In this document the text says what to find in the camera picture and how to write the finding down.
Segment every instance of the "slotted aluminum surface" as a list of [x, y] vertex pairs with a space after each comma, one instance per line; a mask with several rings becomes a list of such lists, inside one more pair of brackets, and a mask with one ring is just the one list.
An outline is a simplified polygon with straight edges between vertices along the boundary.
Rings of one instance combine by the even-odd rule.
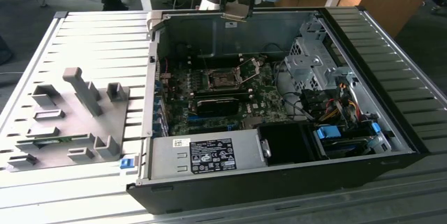
[[328, 8], [431, 152], [447, 151], [446, 98], [367, 12]]
[[[351, 15], [359, 13], [352, 9], [349, 12]], [[93, 79], [95, 85], [101, 86], [108, 83], [108, 80], [113, 80], [131, 86], [132, 100], [127, 113], [124, 153], [139, 153], [144, 61], [148, 52], [148, 43], [143, 38], [147, 32], [145, 13], [69, 13], [67, 18], [52, 21], [49, 31], [1, 114], [0, 124], [5, 118], [7, 124], [0, 125], [0, 134], [4, 136], [9, 131], [11, 120], [20, 118], [20, 111], [27, 109], [16, 110], [16, 107], [20, 107], [17, 105], [28, 101], [29, 87], [24, 85], [27, 76], [36, 76], [45, 80], [45, 72], [39, 73], [35, 69], [44, 67], [44, 71], [52, 71], [59, 59], [64, 58], [69, 62], [79, 61], [87, 67], [85, 74]], [[353, 21], [348, 18], [340, 20], [340, 24], [357, 26], [343, 26], [347, 33], [357, 32], [360, 38], [367, 38], [368, 33], [376, 33], [376, 28], [365, 22], [364, 18], [351, 16]], [[75, 40], [71, 41], [63, 37], [73, 37]], [[381, 38], [383, 36], [377, 37], [373, 34], [373, 40], [359, 39], [355, 43], [363, 43], [363, 45], [373, 43], [375, 46], [380, 46]], [[368, 59], [371, 66], [387, 69], [380, 71], [379, 76], [384, 82], [419, 76], [409, 70], [411, 66], [401, 60], [399, 54], [375, 53], [373, 49], [369, 49], [369, 52], [371, 54], [364, 54], [363, 57]], [[393, 59], [396, 66], [408, 66], [408, 68], [403, 70], [380, 67], [381, 62], [393, 63], [388, 61], [389, 59]], [[433, 100], [433, 94], [425, 88], [393, 89], [389, 94], [409, 117], [425, 112], [411, 111], [413, 105], [408, 103], [416, 102], [416, 106], [423, 110], [432, 110], [439, 106], [433, 101], [423, 102], [425, 99]], [[415, 129], [435, 155], [425, 157], [405, 169], [387, 172], [363, 187], [163, 216], [148, 214], [125, 193], [125, 184], [136, 181], [136, 171], [120, 170], [117, 162], [17, 173], [3, 170], [0, 171], [0, 218], [4, 223], [443, 223], [447, 211], [444, 200], [447, 198], [447, 153], [446, 144], [439, 141], [440, 138], [432, 138], [432, 136], [446, 132], [447, 122], [420, 124]], [[15, 151], [7, 139], [4, 137], [0, 139], [0, 164], [4, 164], [13, 153], [8, 150]]]

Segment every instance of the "gray plastic block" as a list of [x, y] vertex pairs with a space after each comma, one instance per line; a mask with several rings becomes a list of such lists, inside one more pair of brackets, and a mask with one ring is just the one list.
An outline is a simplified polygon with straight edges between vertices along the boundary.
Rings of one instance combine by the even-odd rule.
[[91, 160], [95, 155], [87, 147], [81, 147], [68, 149], [67, 156], [76, 162]]
[[107, 85], [107, 95], [111, 99], [111, 102], [127, 100], [127, 95], [120, 83], [109, 83]]
[[36, 121], [41, 121], [41, 120], [49, 120], [49, 119], [61, 119], [64, 118], [64, 116], [65, 116], [65, 113], [60, 109], [41, 110], [41, 111], [35, 112], [33, 119]]
[[112, 157], [120, 152], [120, 146], [116, 144], [112, 136], [108, 136], [105, 143], [99, 137], [96, 137], [93, 149], [101, 157]]
[[51, 99], [53, 96], [59, 96], [59, 92], [51, 84], [37, 85], [31, 95], [40, 107], [55, 107], [55, 102]]
[[27, 138], [45, 138], [45, 137], [55, 137], [59, 135], [57, 127], [47, 127], [47, 128], [36, 128], [29, 129], [28, 133], [25, 134]]
[[8, 164], [13, 167], [33, 166], [37, 162], [37, 159], [31, 154], [11, 156]]
[[36, 146], [36, 144], [32, 140], [29, 142], [16, 143], [16, 147], [23, 152], [27, 152], [28, 150], [39, 150], [39, 146]]
[[76, 144], [91, 144], [91, 143], [95, 143], [95, 136], [93, 136], [93, 134], [89, 133], [85, 136], [72, 138], [71, 140]]
[[93, 82], [85, 82], [85, 85], [87, 85], [88, 90], [93, 94], [96, 101], [99, 101], [100, 96], [99, 96], [99, 92], [97, 92]]
[[80, 68], [67, 68], [64, 71], [63, 79], [64, 81], [71, 83], [76, 91], [79, 100], [85, 105], [92, 116], [96, 117], [103, 114], [100, 106], [96, 102], [97, 94], [93, 94], [93, 92], [88, 89], [88, 85], [85, 84], [83, 80], [81, 74], [83, 74], [83, 71]]

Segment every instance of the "aluminum extrusion table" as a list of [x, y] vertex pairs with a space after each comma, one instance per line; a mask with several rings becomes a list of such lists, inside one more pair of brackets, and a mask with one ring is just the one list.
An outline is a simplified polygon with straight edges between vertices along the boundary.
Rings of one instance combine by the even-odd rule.
[[[369, 55], [376, 57], [368, 63], [377, 71], [391, 65], [399, 65], [401, 70], [416, 68], [409, 59], [392, 58], [395, 53], [400, 54], [399, 48], [380, 46], [380, 38], [387, 39], [387, 35], [363, 24], [365, 20], [361, 21], [355, 9], [335, 8], [331, 12], [337, 21], [351, 23], [351, 35], [379, 37], [377, 47], [369, 48]], [[52, 20], [0, 116], [0, 167], [19, 151], [13, 136], [5, 134], [12, 124], [20, 129], [23, 122], [15, 120], [29, 109], [19, 106], [28, 97], [28, 80], [45, 81], [59, 64], [83, 66], [97, 87], [108, 82], [131, 87], [123, 152], [140, 152], [148, 53], [145, 15], [145, 12], [68, 13], [67, 17]], [[395, 53], [376, 52], [384, 47], [391, 47]], [[391, 80], [408, 83], [408, 78]], [[401, 94], [423, 93], [423, 87], [415, 92], [417, 84], [411, 84]], [[432, 112], [423, 117], [432, 118]], [[441, 136], [439, 130], [427, 133]], [[273, 218], [279, 218], [277, 223], [441, 223], [447, 215], [447, 140], [437, 137], [427, 141], [433, 155], [408, 168], [383, 174], [363, 187], [161, 216], [148, 214], [125, 193], [125, 184], [136, 180], [136, 171], [120, 170], [119, 161], [15, 173], [3, 169], [0, 218], [5, 223], [272, 223]]]

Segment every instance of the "blue latch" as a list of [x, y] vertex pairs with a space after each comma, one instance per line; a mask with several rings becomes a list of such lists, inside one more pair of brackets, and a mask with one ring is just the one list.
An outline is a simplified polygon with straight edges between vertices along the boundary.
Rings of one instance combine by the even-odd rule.
[[320, 129], [316, 130], [316, 134], [319, 135], [320, 139], [341, 137], [341, 133], [336, 126], [320, 127]]
[[372, 123], [371, 126], [372, 126], [372, 129], [375, 130], [375, 132], [380, 132], [381, 131], [380, 126], [379, 126], [377, 123]]
[[121, 159], [120, 169], [133, 168], [135, 167], [135, 159]]

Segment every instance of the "black plastic part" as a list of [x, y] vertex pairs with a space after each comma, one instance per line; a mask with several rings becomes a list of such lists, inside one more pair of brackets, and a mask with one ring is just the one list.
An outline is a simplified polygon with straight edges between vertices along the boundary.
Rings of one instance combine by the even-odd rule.
[[57, 11], [53, 18], [65, 18], [68, 16], [68, 11]]
[[199, 117], [225, 117], [236, 115], [239, 110], [237, 99], [213, 99], [197, 102]]
[[188, 134], [203, 134], [203, 133], [211, 133], [211, 132], [223, 132], [223, 131], [228, 131], [228, 127], [227, 126], [221, 126], [221, 127], [212, 127], [212, 128], [200, 128], [200, 129], [191, 129], [188, 130]]
[[269, 146], [268, 165], [297, 164], [321, 160], [312, 126], [305, 121], [261, 124], [257, 126], [257, 133], [260, 140], [267, 141]]
[[[399, 157], [387, 156], [141, 185], [132, 189], [128, 186], [127, 193], [144, 206], [149, 214], [160, 215], [176, 209], [189, 211], [359, 187], [384, 172], [407, 167], [420, 157], [420, 155], [403, 154]], [[173, 190], [153, 192], [153, 187], [168, 187]]]
[[367, 10], [365, 10], [365, 7], [361, 6], [361, 5], [356, 6], [356, 9], [357, 9], [359, 11], [367, 11]]
[[364, 59], [356, 51], [352, 42], [344, 34], [339, 24], [325, 8], [319, 10], [321, 17], [324, 18], [325, 24], [336, 37], [340, 44], [341, 50], [347, 53], [347, 57], [352, 62], [352, 68], [359, 72], [360, 77], [364, 80], [364, 86], [371, 89], [372, 96], [376, 98], [385, 114], [389, 117], [391, 123], [395, 125], [400, 135], [403, 136], [408, 146], [417, 153], [428, 154], [428, 149], [421, 142], [419, 135], [411, 127], [403, 113], [400, 112], [396, 104], [393, 103], [388, 93], [385, 92], [376, 76], [372, 73]]
[[236, 98], [240, 101], [249, 101], [249, 93], [247, 90], [235, 91], [215, 91], [215, 92], [201, 92], [195, 94], [195, 100], [217, 99], [217, 98]]

